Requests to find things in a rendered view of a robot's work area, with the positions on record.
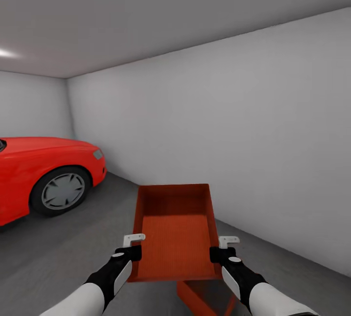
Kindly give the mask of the storage box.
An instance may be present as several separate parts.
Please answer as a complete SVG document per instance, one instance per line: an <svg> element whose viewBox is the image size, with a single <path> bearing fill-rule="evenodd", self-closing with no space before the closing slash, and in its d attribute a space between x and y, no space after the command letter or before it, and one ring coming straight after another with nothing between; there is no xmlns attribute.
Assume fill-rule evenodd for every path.
<svg viewBox="0 0 351 316"><path fill-rule="evenodd" d="M200 297L201 293L198 288L190 284L189 281L180 280L177 281L177 295L183 302L194 312L195 316L219 316L212 306L209 306L204 301L203 297ZM237 297L233 294L231 302L227 308L226 316L231 316Z"/></svg>
<svg viewBox="0 0 351 316"><path fill-rule="evenodd" d="M139 186L133 234L145 234L142 260L127 282L223 279L210 262L219 247L209 184Z"/></svg>

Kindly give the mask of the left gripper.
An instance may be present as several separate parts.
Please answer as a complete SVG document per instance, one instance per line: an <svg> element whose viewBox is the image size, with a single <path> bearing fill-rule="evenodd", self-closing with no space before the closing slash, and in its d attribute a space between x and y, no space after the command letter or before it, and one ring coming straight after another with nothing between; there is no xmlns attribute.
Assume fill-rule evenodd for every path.
<svg viewBox="0 0 351 316"><path fill-rule="evenodd" d="M131 254L132 262L142 260L141 245L136 245L136 246L127 247L127 248L118 248L115 250L115 254L117 252L122 252L122 251L128 251Z"/></svg>

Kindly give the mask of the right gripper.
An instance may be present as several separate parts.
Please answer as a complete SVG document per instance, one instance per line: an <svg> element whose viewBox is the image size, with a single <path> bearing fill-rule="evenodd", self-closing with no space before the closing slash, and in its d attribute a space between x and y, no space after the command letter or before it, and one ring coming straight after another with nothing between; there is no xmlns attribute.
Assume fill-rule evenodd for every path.
<svg viewBox="0 0 351 316"><path fill-rule="evenodd" d="M210 248L210 262L221 264L220 260L224 254L234 254L236 255L234 247L228 247L228 249L221 249L217 247Z"/></svg>

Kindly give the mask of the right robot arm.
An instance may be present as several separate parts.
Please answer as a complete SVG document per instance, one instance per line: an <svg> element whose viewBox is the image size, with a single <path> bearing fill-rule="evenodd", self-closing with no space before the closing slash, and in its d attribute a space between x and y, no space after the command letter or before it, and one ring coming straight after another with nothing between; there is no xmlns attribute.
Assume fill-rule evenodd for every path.
<svg viewBox="0 0 351 316"><path fill-rule="evenodd" d="M244 266L234 247L228 247L228 244L240 243L239 237L219 236L218 241L218 248L210 248L210 262L221 264L223 280L252 316L320 316Z"/></svg>

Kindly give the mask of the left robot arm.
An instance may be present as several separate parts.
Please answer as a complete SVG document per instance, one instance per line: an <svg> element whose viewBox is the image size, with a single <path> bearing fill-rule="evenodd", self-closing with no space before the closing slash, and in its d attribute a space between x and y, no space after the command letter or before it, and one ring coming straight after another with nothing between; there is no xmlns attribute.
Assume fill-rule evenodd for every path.
<svg viewBox="0 0 351 316"><path fill-rule="evenodd" d="M125 236L123 248L116 249L105 266L64 301L40 316L101 316L129 278L132 262L142 260L141 245L132 246L131 243L145 238L141 233Z"/></svg>

